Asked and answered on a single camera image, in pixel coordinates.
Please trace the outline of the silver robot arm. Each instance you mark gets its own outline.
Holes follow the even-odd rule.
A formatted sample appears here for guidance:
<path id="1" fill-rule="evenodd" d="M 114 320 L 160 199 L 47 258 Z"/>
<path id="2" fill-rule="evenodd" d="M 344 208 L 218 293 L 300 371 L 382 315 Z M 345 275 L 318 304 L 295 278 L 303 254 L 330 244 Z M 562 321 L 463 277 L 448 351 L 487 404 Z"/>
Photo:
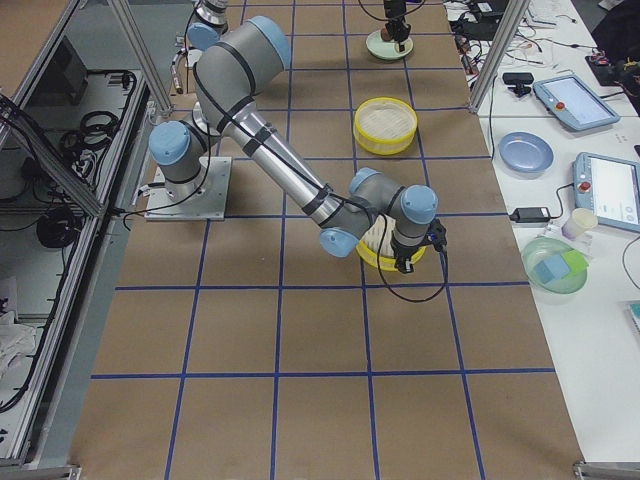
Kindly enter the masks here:
<path id="1" fill-rule="evenodd" d="M 193 68 L 204 124 L 191 118 L 167 121 L 149 137 L 149 150 L 167 186 L 199 184 L 201 157 L 215 137 L 234 140 L 320 227 L 321 246 L 348 256 L 381 215 L 394 219 L 395 267 L 413 270 L 413 256 L 427 245 L 446 252 L 446 230 L 436 217 L 438 198 L 425 185 L 402 186 L 383 173 L 363 168 L 343 198 L 317 176 L 258 112 L 254 96 L 288 67 L 289 42 L 279 25 L 255 16 L 208 47 Z"/>
<path id="2" fill-rule="evenodd" d="M 369 17 L 384 23 L 366 39 L 370 54 L 380 59 L 395 60 L 412 51 L 411 26 L 406 22 L 409 11 L 405 1 L 384 1 L 383 18 L 373 15 L 361 1 L 359 5 Z M 193 18 L 188 21 L 184 34 L 186 50 L 193 47 L 204 51 L 227 32 L 227 6 L 227 1 L 193 1 Z"/>

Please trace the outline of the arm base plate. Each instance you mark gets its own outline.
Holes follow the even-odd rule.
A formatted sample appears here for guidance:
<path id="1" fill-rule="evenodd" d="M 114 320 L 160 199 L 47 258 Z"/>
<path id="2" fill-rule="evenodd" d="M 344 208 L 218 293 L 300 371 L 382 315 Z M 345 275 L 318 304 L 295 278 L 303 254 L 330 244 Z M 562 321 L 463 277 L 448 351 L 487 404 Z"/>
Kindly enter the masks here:
<path id="1" fill-rule="evenodd" d="M 200 171 L 184 184 L 167 181 L 156 167 L 154 187 L 148 195 L 144 217 L 149 221 L 223 221 L 231 178 L 231 157 L 199 158 Z"/>

